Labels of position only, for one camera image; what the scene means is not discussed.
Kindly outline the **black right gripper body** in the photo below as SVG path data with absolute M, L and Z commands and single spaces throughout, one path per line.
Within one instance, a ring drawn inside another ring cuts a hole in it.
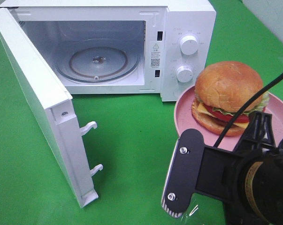
M 275 168 L 273 137 L 243 137 L 233 151 L 208 147 L 196 139 L 199 172 L 196 190 L 223 202 L 227 225 L 276 224 L 275 198 L 266 190 Z

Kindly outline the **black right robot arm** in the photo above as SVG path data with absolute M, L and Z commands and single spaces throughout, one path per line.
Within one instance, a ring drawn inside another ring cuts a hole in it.
M 253 112 L 233 151 L 205 147 L 196 190 L 223 202 L 228 225 L 283 225 L 283 139 Z

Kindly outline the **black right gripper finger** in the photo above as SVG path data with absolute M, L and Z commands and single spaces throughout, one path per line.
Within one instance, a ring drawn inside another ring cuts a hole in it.
M 272 130 L 272 115 L 254 111 L 249 115 L 250 123 L 241 137 L 242 150 L 275 149 Z

